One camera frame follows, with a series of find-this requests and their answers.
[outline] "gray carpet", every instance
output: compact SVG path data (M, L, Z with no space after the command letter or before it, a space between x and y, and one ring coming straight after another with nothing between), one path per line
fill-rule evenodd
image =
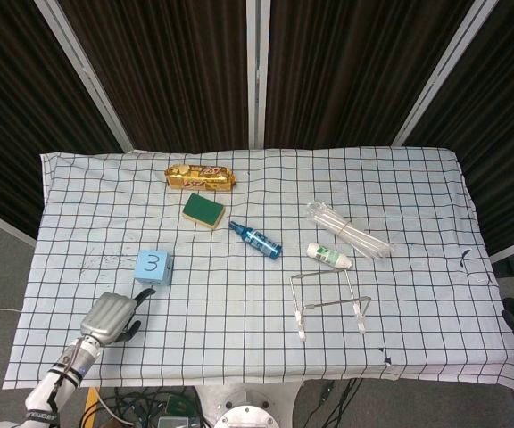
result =
M33 249L0 230L0 308L21 308ZM501 282L502 294L514 296L514 279ZM22 421L29 391L2 391L4 373L18 314L0 312L0 421ZM346 381L339 381L327 403L308 427L320 427L338 402ZM294 427L301 428L318 405L324 381L310 381L300 390L294 407ZM75 427L87 391L75 393L62 411L62 426ZM365 380L346 410L342 427L514 427L511 390L496 385Z

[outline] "number 3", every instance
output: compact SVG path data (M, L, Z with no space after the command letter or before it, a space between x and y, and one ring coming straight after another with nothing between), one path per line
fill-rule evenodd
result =
M154 260L154 261L151 261L151 260L148 261L148 264L149 265L153 265L153 268L151 268L151 269L144 268L145 271L152 272L153 270L156 270L158 268L158 262L160 261L160 258L158 256L156 256L155 254L148 254L148 257L155 257L156 258L156 260Z

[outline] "gold wrapper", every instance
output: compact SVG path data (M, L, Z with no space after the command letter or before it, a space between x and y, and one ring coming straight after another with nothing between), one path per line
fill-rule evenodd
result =
M236 176L226 167L172 165L164 174L172 189L231 191L236 183Z

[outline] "sponge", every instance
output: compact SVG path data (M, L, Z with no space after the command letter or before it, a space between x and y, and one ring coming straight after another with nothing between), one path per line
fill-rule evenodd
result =
M210 229L215 229L225 212L225 207L220 203L203 198L197 193L192 193L182 211L185 218L195 221Z

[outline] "white cloth with black grid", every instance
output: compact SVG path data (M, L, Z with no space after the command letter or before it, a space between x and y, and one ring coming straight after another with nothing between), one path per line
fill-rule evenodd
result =
M4 388L34 386L103 292L138 294L138 250L156 249L174 258L171 286L156 287L137 311L137 336L104 349L83 384L362 376L514 388L513 334L452 152L52 153L42 161L46 207ZM203 193L226 207L215 230L181 217L189 192L169 188L163 174L176 163L234 171L233 192ZM390 242L392 257L364 259L316 228L305 217L313 200ZM230 219L281 243L282 255L263 257L228 229ZM353 257L354 290L373 299L365 335L343 304L309 311L299 341L289 276L328 268L306 256L310 242ZM320 278L304 285L304 302L347 297L343 278Z

